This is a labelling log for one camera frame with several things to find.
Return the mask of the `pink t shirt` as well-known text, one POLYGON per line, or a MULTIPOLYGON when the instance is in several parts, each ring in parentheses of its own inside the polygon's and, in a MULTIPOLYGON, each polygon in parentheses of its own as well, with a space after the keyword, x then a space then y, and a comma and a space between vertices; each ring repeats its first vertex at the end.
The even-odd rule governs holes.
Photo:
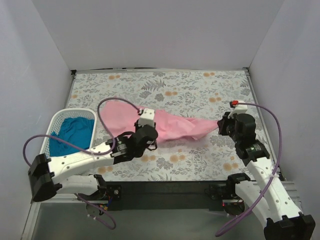
MULTIPOLYGON (((138 111, 122 101, 108 101, 100 110, 103 123, 113 136, 124 132, 134 132, 138 111)), ((218 128, 216 120, 176 116, 163 109, 155 111, 155 129, 158 143, 181 138, 199 140, 218 128)))

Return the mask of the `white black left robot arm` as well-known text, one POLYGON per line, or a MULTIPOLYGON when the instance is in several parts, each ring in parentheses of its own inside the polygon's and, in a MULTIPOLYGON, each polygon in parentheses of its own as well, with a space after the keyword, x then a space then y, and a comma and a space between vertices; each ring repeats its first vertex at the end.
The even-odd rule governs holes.
POLYGON ((134 132, 124 132, 91 149, 69 155, 37 155, 28 170, 33 202, 43 202, 56 194, 81 194, 86 200, 101 200, 107 192, 106 181, 99 174, 83 173, 100 167, 140 158, 146 149, 157 145, 155 123, 135 123, 134 132))

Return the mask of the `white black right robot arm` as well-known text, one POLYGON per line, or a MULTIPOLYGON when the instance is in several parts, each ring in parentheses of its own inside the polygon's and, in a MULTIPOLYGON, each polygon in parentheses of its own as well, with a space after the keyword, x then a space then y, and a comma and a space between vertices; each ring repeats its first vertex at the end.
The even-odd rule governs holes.
POLYGON ((274 167, 265 145, 256 138, 256 122, 246 113, 225 112, 218 121, 218 133, 235 143, 238 157, 255 181, 244 173, 228 177, 227 195, 240 198, 248 209, 226 223, 216 236, 221 236, 253 213, 263 227, 267 240, 309 240, 316 223, 305 215, 289 196, 274 167))

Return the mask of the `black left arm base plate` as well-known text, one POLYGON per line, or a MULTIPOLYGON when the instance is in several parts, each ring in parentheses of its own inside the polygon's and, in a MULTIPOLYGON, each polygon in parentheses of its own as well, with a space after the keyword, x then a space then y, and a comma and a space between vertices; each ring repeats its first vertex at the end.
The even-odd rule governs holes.
POLYGON ((102 197, 104 201, 120 201, 122 198, 122 186, 119 184, 107 184, 106 187, 101 189, 102 197))

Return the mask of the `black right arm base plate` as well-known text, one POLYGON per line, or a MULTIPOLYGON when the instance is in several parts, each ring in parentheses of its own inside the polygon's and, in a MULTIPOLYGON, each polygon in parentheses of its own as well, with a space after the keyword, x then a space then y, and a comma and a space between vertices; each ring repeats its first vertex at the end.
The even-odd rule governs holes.
POLYGON ((204 193, 211 199, 221 201, 223 204, 240 204, 244 201, 231 193, 225 183, 210 184, 204 193))

